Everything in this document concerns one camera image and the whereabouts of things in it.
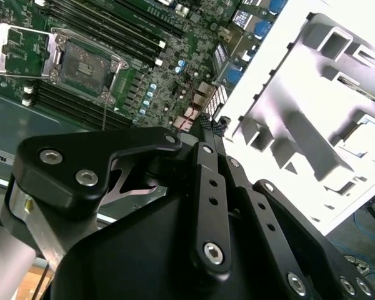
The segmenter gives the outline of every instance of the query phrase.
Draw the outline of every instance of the green circuit board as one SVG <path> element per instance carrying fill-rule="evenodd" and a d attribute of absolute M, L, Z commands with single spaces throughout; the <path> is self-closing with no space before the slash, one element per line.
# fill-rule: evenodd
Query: green circuit board
<path fill-rule="evenodd" d="M 87 129 L 178 128 L 216 90 L 213 53 L 240 0 L 166 2 L 0 0 L 0 94 Z M 66 42 L 48 72 L 53 36 Z"/>

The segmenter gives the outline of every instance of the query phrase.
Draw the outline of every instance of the circuit component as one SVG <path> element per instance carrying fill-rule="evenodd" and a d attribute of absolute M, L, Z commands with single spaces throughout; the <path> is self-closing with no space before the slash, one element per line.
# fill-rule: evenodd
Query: circuit component
<path fill-rule="evenodd" d="M 102 93 L 111 61 L 71 42 L 65 47 L 63 59 L 59 83 L 80 86 L 96 96 Z"/>
<path fill-rule="evenodd" d="M 109 49 L 66 29 L 53 30 L 55 55 L 49 79 L 52 83 L 82 94 L 90 100 L 115 104 L 114 83 L 129 64 Z"/>

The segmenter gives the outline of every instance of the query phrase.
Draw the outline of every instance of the screw hole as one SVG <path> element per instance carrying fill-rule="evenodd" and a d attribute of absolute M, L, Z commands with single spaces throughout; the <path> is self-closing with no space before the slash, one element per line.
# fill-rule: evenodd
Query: screw hole
<path fill-rule="evenodd" d="M 215 205 L 215 206 L 218 205 L 218 201 L 217 201 L 217 199 L 215 199 L 214 197 L 211 197 L 209 200 L 210 200 L 210 203 L 211 203 L 212 205 Z"/>
<path fill-rule="evenodd" d="M 210 184 L 212 186 L 218 186 L 218 183 L 216 181 L 212 180 L 212 179 L 210 179 Z"/>
<path fill-rule="evenodd" d="M 86 179 L 86 180 L 89 180 L 89 181 L 90 181 L 90 180 L 93 180 L 93 177 L 92 177 L 90 174 L 83 174 L 83 175 L 82 175 L 82 178 L 83 178 L 83 179 Z"/>
<path fill-rule="evenodd" d="M 268 223 L 267 226 L 268 226 L 269 230 L 271 230 L 271 231 L 275 231 L 276 230 L 275 226 L 273 226 L 271 223 Z"/>

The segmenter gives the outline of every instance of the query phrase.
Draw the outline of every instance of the black metal bracket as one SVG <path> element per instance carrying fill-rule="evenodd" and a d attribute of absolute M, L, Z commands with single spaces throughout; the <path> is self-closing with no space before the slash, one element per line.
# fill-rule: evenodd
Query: black metal bracket
<path fill-rule="evenodd" d="M 249 285 L 254 279 L 271 283 L 269 294 L 261 293 L 269 299 L 375 299 L 366 279 L 272 183 L 249 182 L 240 163 L 225 155 L 222 134 L 204 121 L 193 127 L 191 145 L 166 129 L 146 128 L 34 137 L 19 146 L 8 208 L 59 265 L 54 299 L 100 291 L 147 299 L 140 285 L 150 284 L 162 299 L 246 300 L 257 293 Z M 157 185 L 169 194 L 96 232 L 101 201 Z M 247 243 L 256 245 L 267 280 L 251 271 Z M 174 284 L 177 267 L 181 286 Z M 84 270 L 96 270 L 97 282 L 85 283 L 91 274 L 75 279 Z M 139 287 L 132 291 L 129 284 Z"/>
<path fill-rule="evenodd" d="M 323 299 L 375 299 L 367 279 L 310 223 L 271 182 L 253 189 L 267 199 L 301 269 Z"/>

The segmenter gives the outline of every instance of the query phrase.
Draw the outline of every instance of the black ram slot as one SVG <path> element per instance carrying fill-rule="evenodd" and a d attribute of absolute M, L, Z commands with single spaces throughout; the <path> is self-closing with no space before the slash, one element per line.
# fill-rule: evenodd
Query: black ram slot
<path fill-rule="evenodd" d="M 178 38 L 183 37 L 183 31 L 181 29 L 178 29 L 172 26 L 171 24 L 164 22 L 164 20 L 159 19 L 153 14 L 143 11 L 139 6 L 136 6 L 133 3 L 123 1 L 123 0 L 114 0 L 114 1 L 115 3 L 123 6 L 124 8 L 130 10 L 131 12 L 141 16 L 143 19 L 149 21 L 150 23 L 153 23 L 154 25 L 160 27 L 162 30 L 167 31 L 175 35 Z"/>
<path fill-rule="evenodd" d="M 98 119 L 103 120 L 103 114 L 104 114 L 104 108 L 101 106 L 98 106 L 94 103 L 91 103 L 87 100 L 84 100 L 80 97 L 77 97 L 67 91 L 64 91 L 62 89 L 58 89 L 57 87 L 51 85 L 51 84 L 41 84 L 39 87 L 39 92 L 44 91 L 45 94 L 51 94 L 55 98 L 61 98 L 65 99 L 68 103 L 69 101 L 72 101 L 72 103 L 75 104 L 75 106 L 79 108 L 89 108 L 89 112 L 92 116 L 96 116 Z M 122 117 L 112 111 L 107 111 L 107 118 L 111 122 L 119 123 L 120 125 L 130 125 L 131 121 L 129 119 L 126 119 L 125 117 Z"/>
<path fill-rule="evenodd" d="M 98 19 L 99 16 L 94 15 L 89 10 L 82 9 L 82 7 L 68 5 L 65 1 L 62 2 L 61 5 L 57 0 L 54 0 L 53 2 L 57 3 L 57 6 L 52 8 L 52 12 L 62 13 L 63 16 L 69 16 L 74 22 L 75 19 L 77 19 L 78 21 L 85 23 L 87 29 L 94 29 L 97 33 L 107 34 L 111 39 L 116 39 L 118 43 L 122 42 L 123 47 L 128 48 L 130 51 L 140 52 L 143 55 L 151 56 L 153 59 L 158 57 L 158 54 L 161 51 L 159 46 L 154 46 L 152 44 L 147 46 L 133 37 L 127 36 L 121 31 L 122 28 L 119 26 L 118 29 L 121 29 L 120 31 L 112 26 L 108 26 L 103 20 Z"/>
<path fill-rule="evenodd" d="M 153 44 L 157 44 L 157 45 L 159 44 L 161 38 L 158 37 L 157 35 L 155 35 L 154 33 L 150 32 L 150 31 L 147 31 L 147 30 L 144 30 L 143 28 L 136 27 L 136 25 L 133 24 L 131 21 L 129 21 L 127 19 L 124 19 L 122 16 L 120 16 L 118 14 L 115 14 L 113 11 L 108 10 L 104 6 L 99 6 L 98 3 L 95 3 L 92 0 L 85 0 L 84 3 L 89 4 L 92 7 L 102 9 L 102 13 L 108 14 L 109 16 L 113 17 L 114 21 L 116 21 L 120 25 L 124 26 L 125 28 L 128 28 L 130 31 L 132 31 L 134 33 L 137 33 L 137 34 L 145 37 L 146 39 L 151 41 Z"/>
<path fill-rule="evenodd" d="M 78 31 L 84 32 L 88 36 L 92 36 L 96 38 L 98 41 L 103 41 L 109 46 L 113 47 L 114 49 L 117 49 L 118 51 L 129 54 L 141 60 L 144 63 L 148 63 L 151 65 L 154 64 L 155 59 L 153 57 L 142 54 L 141 52 L 134 49 L 133 47 L 129 47 L 128 45 L 125 45 L 119 42 L 116 37 L 111 37 L 111 36 L 109 37 L 107 34 L 104 34 L 99 29 L 94 29 L 93 27 L 87 24 L 81 24 L 78 19 L 70 15 L 68 12 L 63 12 L 63 11 L 57 10 L 56 8 L 52 8 L 51 14 L 56 19 L 70 25 L 72 28 L 77 29 Z"/>
<path fill-rule="evenodd" d="M 135 49 L 140 49 L 148 55 L 153 54 L 158 56 L 161 52 L 161 47 L 159 47 L 159 45 L 154 45 L 136 34 L 131 35 L 130 31 L 125 30 L 116 22 L 108 21 L 105 16 L 100 15 L 99 12 L 95 10 L 92 11 L 91 9 L 84 7 L 81 3 L 68 0 L 52 0 L 52 2 L 62 11 L 73 12 L 75 14 L 78 12 L 79 15 L 76 15 L 78 18 L 83 17 L 88 24 L 91 23 L 89 21 L 94 21 L 96 27 L 99 29 L 105 29 L 108 33 L 112 31 L 114 34 L 117 34 L 118 39 L 121 39 L 124 43 L 130 44 Z"/>
<path fill-rule="evenodd" d="M 37 104 L 50 106 L 52 111 L 59 111 L 80 123 L 101 126 L 104 108 L 73 94 L 41 82 L 36 95 Z M 106 126 L 112 128 L 128 128 L 131 120 L 107 110 Z"/>

